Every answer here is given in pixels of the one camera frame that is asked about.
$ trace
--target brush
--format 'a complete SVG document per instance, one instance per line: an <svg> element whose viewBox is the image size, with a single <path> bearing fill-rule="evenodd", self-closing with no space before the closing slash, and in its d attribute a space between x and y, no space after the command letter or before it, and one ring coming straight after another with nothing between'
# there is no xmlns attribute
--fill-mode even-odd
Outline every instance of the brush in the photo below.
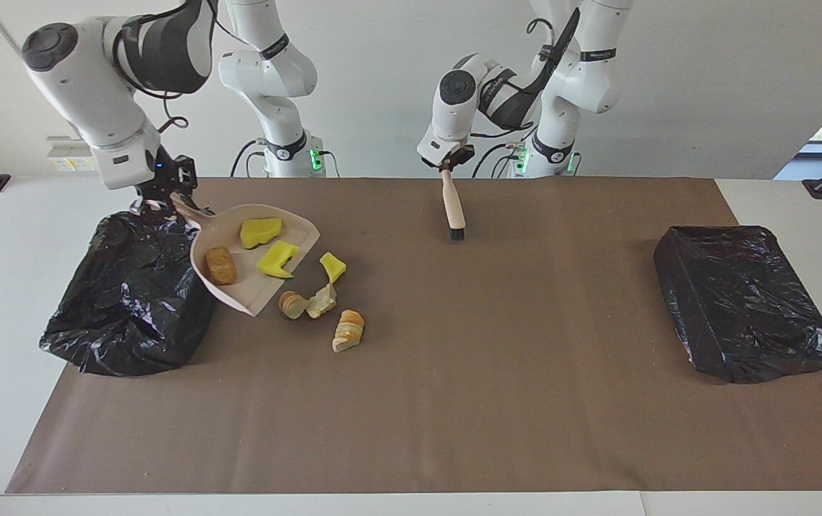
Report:
<svg viewBox="0 0 822 516"><path fill-rule="evenodd" d="M446 205L446 218L449 220L449 238L454 242L460 242L465 239L465 213L462 212L459 192L452 183L451 170L441 168L439 173L443 176L443 203Z"/></svg>

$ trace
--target white dustpan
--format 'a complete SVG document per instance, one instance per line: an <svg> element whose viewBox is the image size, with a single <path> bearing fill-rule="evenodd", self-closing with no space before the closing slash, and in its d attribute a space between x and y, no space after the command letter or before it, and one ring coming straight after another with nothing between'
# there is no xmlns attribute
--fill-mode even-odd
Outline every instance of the white dustpan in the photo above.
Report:
<svg viewBox="0 0 822 516"><path fill-rule="evenodd" d="M252 317L256 316L267 301L274 297L280 285L283 285L285 281L269 277L257 270L257 261L266 254L277 239L282 239L300 248L298 254L283 265L284 270L292 273L319 237L318 229L312 222L273 206L244 204L227 209L218 215L209 216L185 206L181 200L175 200L174 204L178 212L188 219L190 225L197 226L201 230L191 244L191 264L194 266L194 271L218 300ZM260 245L257 249L249 251L243 248L239 239L242 222L247 219L267 219L271 216L276 216L283 221L283 230L280 235L267 244ZM231 285L214 285L207 274L205 259L207 251L221 245L229 249L233 261L236 262L236 283Z"/></svg>

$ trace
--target yellow sponge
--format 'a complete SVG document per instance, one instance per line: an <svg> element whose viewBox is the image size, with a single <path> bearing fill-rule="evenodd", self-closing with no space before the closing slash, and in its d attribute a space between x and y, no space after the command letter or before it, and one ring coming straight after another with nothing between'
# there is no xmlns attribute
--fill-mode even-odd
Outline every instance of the yellow sponge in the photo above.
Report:
<svg viewBox="0 0 822 516"><path fill-rule="evenodd" d="M341 262L335 255L329 252L322 255L322 259L319 260L319 262L321 262L325 268L325 272L328 273L328 283L335 283L335 281L338 281L338 278L344 274L344 271L348 270L347 264Z"/></svg>
<svg viewBox="0 0 822 516"><path fill-rule="evenodd" d="M282 229L283 221L276 217L272 219L248 219L242 222L239 238L242 241L242 247L254 249L261 244L270 242L270 239L279 235Z"/></svg>
<svg viewBox="0 0 822 516"><path fill-rule="evenodd" d="M270 246L267 253L257 262L257 270L270 275L270 277L291 278L293 275L283 270L283 264L286 264L290 258L297 254L299 254L299 247L279 239L279 241L274 242L274 245Z"/></svg>

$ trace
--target dustpan handle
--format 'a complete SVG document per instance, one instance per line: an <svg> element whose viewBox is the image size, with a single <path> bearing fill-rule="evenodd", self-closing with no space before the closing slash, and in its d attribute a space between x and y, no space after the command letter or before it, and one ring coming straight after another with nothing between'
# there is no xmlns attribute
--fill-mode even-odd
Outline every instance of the dustpan handle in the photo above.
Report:
<svg viewBox="0 0 822 516"><path fill-rule="evenodd" d="M203 228L204 225L207 225L207 223L210 222L210 215L186 205L177 193L172 193L171 200L172 204L175 206L175 211L184 216L185 219L188 219L188 222L192 222L199 228Z"/></svg>

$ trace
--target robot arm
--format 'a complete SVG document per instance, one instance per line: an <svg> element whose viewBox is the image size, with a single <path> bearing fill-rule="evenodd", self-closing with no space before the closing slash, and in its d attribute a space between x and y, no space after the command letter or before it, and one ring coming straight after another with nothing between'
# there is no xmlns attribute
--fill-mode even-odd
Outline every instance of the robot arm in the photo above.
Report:
<svg viewBox="0 0 822 516"><path fill-rule="evenodd" d="M580 111L601 114L621 96L614 67L618 38L634 0L584 0L575 44L542 93L538 129L516 170L525 176L561 174L580 127Z"/></svg>
<svg viewBox="0 0 822 516"><path fill-rule="evenodd" d="M459 164L473 156L467 138L475 110L505 130L527 128L525 121L531 117L540 96L542 112L535 134L526 144L511 144L519 147L513 170L515 176L554 176L567 166L565 158L573 148L580 111L604 113L618 101L621 89L614 57L621 27L634 0L605 0L604 4L598 0L530 2L541 16L538 20L548 23L551 35L535 56L529 78L521 80L512 70L486 59L488 72L472 75L477 78L476 100L452 105L441 95L442 90L462 86L449 82L450 75L467 71L466 59L479 59L480 54L459 62L440 82L434 98L433 121L417 146L425 163L440 166L446 157L451 157L449 164ZM554 42L558 27L562 27L561 33Z"/></svg>
<svg viewBox="0 0 822 516"><path fill-rule="evenodd" d="M264 131L267 172L274 177L323 176L313 155L319 138L302 127L290 98L315 91L315 65L283 32L275 0L226 0L233 30L255 49L226 53L220 59L220 81L251 105Z"/></svg>
<svg viewBox="0 0 822 516"><path fill-rule="evenodd" d="M215 19L216 0L185 0L161 14L53 23L25 39L31 79L89 144L109 189L135 186L164 208L173 191L190 196L197 186L193 160L168 156L133 94L200 89Z"/></svg>
<svg viewBox="0 0 822 516"><path fill-rule="evenodd" d="M549 6L535 0L539 6ZM476 111L503 130L528 128L525 121L535 110L536 101L554 75L580 21L580 10L574 9L557 40L554 29L546 19L536 19L529 25L534 29L538 21L548 24L546 43L535 55L532 69L525 79L511 69L500 65L483 54L471 54L456 63L454 69L440 79L433 101L433 120L417 153L424 163L433 167L465 163L473 156L473 147L467 144Z"/></svg>

